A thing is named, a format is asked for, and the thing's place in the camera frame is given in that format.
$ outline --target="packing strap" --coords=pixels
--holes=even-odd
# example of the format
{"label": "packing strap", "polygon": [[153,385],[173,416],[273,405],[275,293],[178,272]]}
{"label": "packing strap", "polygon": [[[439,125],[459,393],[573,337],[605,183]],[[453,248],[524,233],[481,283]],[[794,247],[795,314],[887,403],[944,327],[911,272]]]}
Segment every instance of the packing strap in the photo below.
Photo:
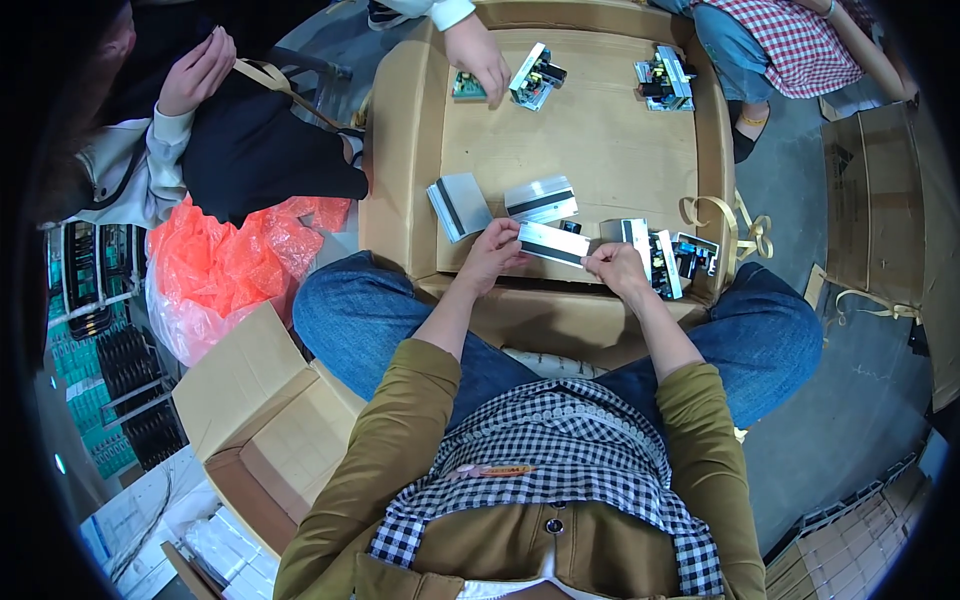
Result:
{"label": "packing strap", "polygon": [[[254,65],[260,67],[260,69],[263,69],[263,71],[256,68]],[[317,118],[330,127],[336,130],[341,130],[344,128],[343,125],[337,123],[333,119],[327,118],[322,112],[313,108],[313,105],[306,100],[303,100],[303,97],[290,87],[290,81],[286,78],[286,76],[283,75],[283,73],[281,73],[280,70],[272,64],[264,62],[263,60],[237,59],[233,64],[233,70],[243,73],[247,77],[268,89],[273,91],[281,91],[290,96],[294,99],[294,102],[317,115]]]}
{"label": "packing strap", "polygon": [[867,292],[861,292],[859,290],[844,290],[837,294],[836,307],[837,307],[837,322],[840,326],[847,324],[847,316],[843,310],[840,309],[840,299],[845,296],[853,294],[854,296],[861,296],[868,300],[872,300],[883,306],[886,310],[867,310],[865,308],[857,308],[856,312],[858,313],[868,313],[871,315],[877,315],[878,317],[893,317],[894,319],[899,319],[900,317],[905,317],[907,319],[913,319],[917,322],[917,325],[924,324],[924,321],[920,317],[920,311],[914,308],[913,306],[908,306],[906,304],[896,304],[895,302],[890,302],[887,299],[881,298],[880,296],[875,296]]}
{"label": "packing strap", "polygon": [[730,208],[729,204],[714,196],[687,197],[681,200],[686,220],[698,228],[704,228],[709,225],[709,221],[703,222],[697,218],[698,203],[701,200],[706,200],[716,205],[720,209],[720,212],[723,213],[724,219],[727,221],[727,227],[730,229],[730,238],[731,240],[736,240],[736,244],[731,245],[730,260],[727,261],[728,279],[733,279],[733,273],[736,270],[736,261],[743,260],[754,252],[763,258],[773,258],[774,255],[774,243],[767,237],[767,233],[773,228],[773,222],[770,220],[770,216],[760,215],[756,217],[756,219],[751,219],[750,213],[747,212],[747,206],[740,196],[740,191],[734,189],[733,193],[733,208],[740,211],[743,220],[749,226],[747,231],[748,239],[745,240],[740,239],[740,228],[736,223],[736,215],[733,213],[733,208]]}

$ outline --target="red checkered shirt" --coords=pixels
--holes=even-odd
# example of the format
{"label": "red checkered shirt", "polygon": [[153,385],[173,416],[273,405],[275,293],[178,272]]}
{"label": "red checkered shirt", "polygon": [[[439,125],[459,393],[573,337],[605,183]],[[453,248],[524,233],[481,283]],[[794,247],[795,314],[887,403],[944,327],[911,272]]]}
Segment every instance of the red checkered shirt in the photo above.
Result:
{"label": "red checkered shirt", "polygon": [[[859,0],[837,0],[870,36],[874,20]],[[812,98],[859,81],[863,69],[833,26],[792,0],[694,0],[726,12],[770,59],[763,74],[787,98]]]}

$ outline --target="open cardboard box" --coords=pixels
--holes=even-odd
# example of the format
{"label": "open cardboard box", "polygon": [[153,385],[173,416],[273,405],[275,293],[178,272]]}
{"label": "open cardboard box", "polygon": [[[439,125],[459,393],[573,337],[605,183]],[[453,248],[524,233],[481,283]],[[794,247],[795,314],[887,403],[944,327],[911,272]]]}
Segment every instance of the open cardboard box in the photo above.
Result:
{"label": "open cardboard box", "polygon": [[[372,196],[360,204],[360,245],[439,297],[475,236],[455,245],[438,231],[426,187],[440,175],[472,172],[494,215],[503,192],[567,176],[580,207],[574,220],[596,237],[600,221],[644,217],[651,228],[694,233],[721,245],[718,276],[698,278],[668,302],[684,324],[698,322],[728,283],[731,233],[720,210],[700,204],[696,228],[683,197],[732,205],[730,116],[707,53],[688,19],[627,0],[478,0],[476,13],[516,69],[542,41],[568,71],[539,112],[508,97],[496,110],[454,103],[456,71],[444,36],[430,23],[380,63],[368,116]],[[635,94],[634,62],[655,43],[679,48],[698,76],[696,110],[651,112]],[[615,368],[645,351],[639,324],[582,269],[535,258],[477,302],[471,328],[495,346],[548,351]]]}
{"label": "open cardboard box", "polygon": [[186,373],[174,403],[230,511],[277,557],[347,453],[367,403],[309,365],[269,302]]}
{"label": "open cardboard box", "polygon": [[827,278],[919,310],[935,411],[960,395],[960,211],[937,136],[923,103],[871,108],[823,126]]}

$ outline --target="jacket button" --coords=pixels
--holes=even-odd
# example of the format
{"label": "jacket button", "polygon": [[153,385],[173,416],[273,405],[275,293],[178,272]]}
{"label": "jacket button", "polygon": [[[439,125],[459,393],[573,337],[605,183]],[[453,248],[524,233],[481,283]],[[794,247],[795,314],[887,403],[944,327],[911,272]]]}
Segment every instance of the jacket button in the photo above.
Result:
{"label": "jacket button", "polygon": [[546,533],[556,536],[564,532],[564,522],[558,518],[551,518],[544,523],[543,528],[546,529]]}

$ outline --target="hand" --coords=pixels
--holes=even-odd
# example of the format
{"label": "hand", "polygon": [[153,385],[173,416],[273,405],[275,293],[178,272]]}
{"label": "hand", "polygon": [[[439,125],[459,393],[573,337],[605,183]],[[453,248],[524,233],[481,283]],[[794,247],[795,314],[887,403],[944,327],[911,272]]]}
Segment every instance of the hand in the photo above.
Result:
{"label": "hand", "polygon": [[444,32],[444,41],[450,64],[477,78],[487,92],[487,104],[498,106],[512,73],[480,17],[471,13]]}
{"label": "hand", "polygon": [[467,262],[457,277],[456,285],[467,287],[477,298],[486,296],[496,279],[507,269],[530,262],[530,254],[520,253],[520,224],[511,219],[493,219],[473,242]]}
{"label": "hand", "polygon": [[175,117],[196,109],[213,95],[233,68],[237,50],[223,27],[174,63],[160,90],[156,109]]}
{"label": "hand", "polygon": [[644,289],[653,289],[633,244],[604,244],[591,256],[581,258],[580,264],[624,300]]}

